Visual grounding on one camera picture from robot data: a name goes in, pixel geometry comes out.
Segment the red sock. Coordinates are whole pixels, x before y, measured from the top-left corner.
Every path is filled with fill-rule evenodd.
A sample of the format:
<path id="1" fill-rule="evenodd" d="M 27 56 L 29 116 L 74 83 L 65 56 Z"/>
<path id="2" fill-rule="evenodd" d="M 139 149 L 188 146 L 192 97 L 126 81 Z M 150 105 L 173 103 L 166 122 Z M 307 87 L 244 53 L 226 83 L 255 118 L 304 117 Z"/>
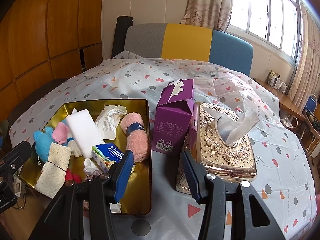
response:
<path id="1" fill-rule="evenodd" d="M 72 173 L 71 170 L 68 168 L 66 171 L 65 181 L 73 180 L 76 183 L 81 183 L 82 179 L 79 175 Z"/>

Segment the cream mesh cloth bundle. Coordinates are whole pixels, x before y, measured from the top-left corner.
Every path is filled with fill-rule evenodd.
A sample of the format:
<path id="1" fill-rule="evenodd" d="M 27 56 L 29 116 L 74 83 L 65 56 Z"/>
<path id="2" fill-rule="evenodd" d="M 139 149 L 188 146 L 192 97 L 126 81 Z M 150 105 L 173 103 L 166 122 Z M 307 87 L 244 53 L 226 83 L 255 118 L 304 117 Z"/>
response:
<path id="1" fill-rule="evenodd" d="M 51 144 L 48 160 L 44 163 L 34 186 L 36 191 L 51 199 L 54 198 L 65 183 L 71 153 L 72 150 L 67 146 Z"/>

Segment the blue Tempo tissue pack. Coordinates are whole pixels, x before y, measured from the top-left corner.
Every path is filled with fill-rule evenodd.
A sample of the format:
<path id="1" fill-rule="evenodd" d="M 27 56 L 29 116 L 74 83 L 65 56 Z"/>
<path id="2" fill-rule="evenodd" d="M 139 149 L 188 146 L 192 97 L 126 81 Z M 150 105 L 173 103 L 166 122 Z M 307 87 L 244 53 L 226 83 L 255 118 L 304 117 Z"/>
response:
<path id="1" fill-rule="evenodd" d="M 92 146 L 92 158 L 104 173 L 107 173 L 114 163 L 120 162 L 123 155 L 114 143 Z"/>

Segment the blue pink plush toy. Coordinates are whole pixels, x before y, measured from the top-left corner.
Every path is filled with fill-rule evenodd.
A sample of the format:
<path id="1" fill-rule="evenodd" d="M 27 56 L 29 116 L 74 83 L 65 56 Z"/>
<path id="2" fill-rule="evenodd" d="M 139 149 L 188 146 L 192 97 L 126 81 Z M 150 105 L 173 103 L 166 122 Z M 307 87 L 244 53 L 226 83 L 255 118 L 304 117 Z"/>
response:
<path id="1" fill-rule="evenodd" d="M 52 143 L 67 146 L 67 135 L 69 128 L 64 122 L 59 122 L 55 128 L 45 127 L 44 131 L 35 131 L 33 139 L 35 141 L 35 151 L 42 162 L 46 162 Z"/>

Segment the white foam roll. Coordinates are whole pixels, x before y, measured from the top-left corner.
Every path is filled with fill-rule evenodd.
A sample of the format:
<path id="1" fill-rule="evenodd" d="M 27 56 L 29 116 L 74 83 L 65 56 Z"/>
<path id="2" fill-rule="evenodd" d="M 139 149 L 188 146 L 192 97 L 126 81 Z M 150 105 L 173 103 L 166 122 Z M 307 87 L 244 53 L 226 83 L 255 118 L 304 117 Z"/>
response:
<path id="1" fill-rule="evenodd" d="M 87 109 L 77 111 L 74 108 L 71 115 L 65 118 L 65 121 L 84 158 L 92 158 L 92 146 L 105 142 L 89 111 Z"/>

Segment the white wet wipe packet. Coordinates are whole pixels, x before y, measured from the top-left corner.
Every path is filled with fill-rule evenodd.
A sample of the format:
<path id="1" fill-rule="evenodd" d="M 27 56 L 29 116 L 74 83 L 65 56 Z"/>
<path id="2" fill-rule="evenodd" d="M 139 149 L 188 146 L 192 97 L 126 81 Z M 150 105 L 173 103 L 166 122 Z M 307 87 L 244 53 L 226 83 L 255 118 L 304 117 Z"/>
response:
<path id="1" fill-rule="evenodd" d="M 105 105 L 100 112 L 95 125 L 104 140 L 115 140 L 117 127 L 121 118 L 127 115 L 127 109 L 121 105 Z"/>

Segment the pink fuzzy sock roll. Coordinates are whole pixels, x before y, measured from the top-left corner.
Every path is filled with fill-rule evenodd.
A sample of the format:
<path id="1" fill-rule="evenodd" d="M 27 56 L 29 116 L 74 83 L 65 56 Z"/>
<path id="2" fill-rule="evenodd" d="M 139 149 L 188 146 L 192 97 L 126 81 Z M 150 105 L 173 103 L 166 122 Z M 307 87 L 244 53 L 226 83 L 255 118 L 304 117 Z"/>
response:
<path id="1" fill-rule="evenodd" d="M 128 113 L 120 123 L 127 136 L 126 149 L 133 153 L 135 163 L 140 163 L 149 156 L 149 140 L 139 113 Z"/>

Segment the white knit glove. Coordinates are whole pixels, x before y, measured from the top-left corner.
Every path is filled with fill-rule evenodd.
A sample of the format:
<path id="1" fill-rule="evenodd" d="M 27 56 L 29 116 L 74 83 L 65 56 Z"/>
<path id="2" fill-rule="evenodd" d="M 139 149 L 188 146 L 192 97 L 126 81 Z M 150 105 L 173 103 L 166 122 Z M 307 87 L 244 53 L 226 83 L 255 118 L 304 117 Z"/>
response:
<path id="1" fill-rule="evenodd" d="M 67 146 L 71 149 L 73 156 L 75 157 L 82 156 L 82 152 L 80 151 L 71 133 L 67 134 Z"/>

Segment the ornate gold tissue box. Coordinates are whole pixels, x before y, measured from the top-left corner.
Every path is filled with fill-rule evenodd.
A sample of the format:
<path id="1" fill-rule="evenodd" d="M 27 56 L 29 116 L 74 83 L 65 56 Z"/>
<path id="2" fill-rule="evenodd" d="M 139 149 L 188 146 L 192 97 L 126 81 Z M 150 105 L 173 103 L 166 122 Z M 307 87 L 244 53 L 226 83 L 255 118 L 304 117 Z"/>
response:
<path id="1" fill-rule="evenodd" d="M 221 105 L 196 102 L 188 133 L 182 150 L 189 150 L 197 163 L 202 163 L 209 173 L 234 182 L 255 180 L 257 168 L 248 135 L 227 145 L 218 133 L 217 124 L 226 116 L 238 121 L 239 116 Z"/>

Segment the white basket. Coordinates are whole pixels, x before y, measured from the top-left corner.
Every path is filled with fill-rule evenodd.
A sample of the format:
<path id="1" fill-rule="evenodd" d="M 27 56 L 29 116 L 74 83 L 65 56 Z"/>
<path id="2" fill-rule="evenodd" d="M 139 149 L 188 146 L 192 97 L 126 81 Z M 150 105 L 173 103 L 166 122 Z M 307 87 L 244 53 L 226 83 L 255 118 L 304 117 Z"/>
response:
<path id="1" fill-rule="evenodd" d="M 285 117 L 283 124 L 287 129 L 297 128 L 298 127 L 298 118 L 296 116 L 290 114 L 287 117 Z"/>

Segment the purple tissue carton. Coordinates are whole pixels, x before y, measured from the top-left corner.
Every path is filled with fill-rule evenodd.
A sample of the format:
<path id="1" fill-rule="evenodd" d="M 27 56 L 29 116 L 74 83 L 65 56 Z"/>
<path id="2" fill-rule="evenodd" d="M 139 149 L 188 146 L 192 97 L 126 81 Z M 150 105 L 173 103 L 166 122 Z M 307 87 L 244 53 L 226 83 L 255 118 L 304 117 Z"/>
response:
<path id="1" fill-rule="evenodd" d="M 171 81 L 156 106 L 152 150 L 176 155 L 180 152 L 194 110 L 194 80 Z"/>

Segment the blue folding chair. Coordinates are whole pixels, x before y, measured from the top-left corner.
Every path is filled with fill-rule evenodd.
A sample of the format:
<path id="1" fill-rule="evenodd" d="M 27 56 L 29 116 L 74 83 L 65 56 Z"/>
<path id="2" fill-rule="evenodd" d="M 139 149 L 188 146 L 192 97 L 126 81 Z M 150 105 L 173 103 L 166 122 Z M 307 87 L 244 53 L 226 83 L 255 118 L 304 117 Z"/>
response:
<path id="1" fill-rule="evenodd" d="M 319 120 L 314 114 L 316 108 L 316 96 L 315 94 L 310 94 L 303 109 L 303 115 L 305 116 L 305 122 L 309 127 L 312 135 L 315 137 L 315 139 L 319 139 Z"/>

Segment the beige curtain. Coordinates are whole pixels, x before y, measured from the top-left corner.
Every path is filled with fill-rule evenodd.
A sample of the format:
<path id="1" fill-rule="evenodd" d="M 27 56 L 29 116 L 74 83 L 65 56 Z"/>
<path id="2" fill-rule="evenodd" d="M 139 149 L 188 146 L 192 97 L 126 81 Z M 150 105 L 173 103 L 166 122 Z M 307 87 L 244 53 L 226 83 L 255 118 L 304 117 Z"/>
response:
<path id="1" fill-rule="evenodd" d="M 302 42 L 295 78 L 289 98 L 303 110 L 311 94 L 319 96 L 319 29 L 304 7 L 302 13 Z"/>
<path id="2" fill-rule="evenodd" d="M 189 0 L 181 24 L 225 32 L 231 20 L 233 0 Z"/>

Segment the wooden wardrobe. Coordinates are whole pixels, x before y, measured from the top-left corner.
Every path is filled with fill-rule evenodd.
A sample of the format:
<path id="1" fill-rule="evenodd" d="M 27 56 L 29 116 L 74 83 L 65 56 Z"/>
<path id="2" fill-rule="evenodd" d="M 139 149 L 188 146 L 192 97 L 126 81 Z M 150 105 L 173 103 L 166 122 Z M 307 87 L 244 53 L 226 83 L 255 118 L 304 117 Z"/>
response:
<path id="1" fill-rule="evenodd" d="M 97 66 L 102 0 L 14 0 L 1 13 L 1 118 L 48 82 Z"/>

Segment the left beige curtain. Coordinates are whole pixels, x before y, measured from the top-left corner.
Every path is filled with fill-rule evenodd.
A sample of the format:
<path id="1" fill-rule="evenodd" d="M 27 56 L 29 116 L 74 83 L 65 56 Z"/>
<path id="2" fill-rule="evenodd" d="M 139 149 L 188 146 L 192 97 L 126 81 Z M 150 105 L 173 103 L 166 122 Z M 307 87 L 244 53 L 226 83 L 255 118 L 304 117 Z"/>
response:
<path id="1" fill-rule="evenodd" d="M 181 24 L 225 32 L 231 20 L 233 0 L 189 0 Z"/>

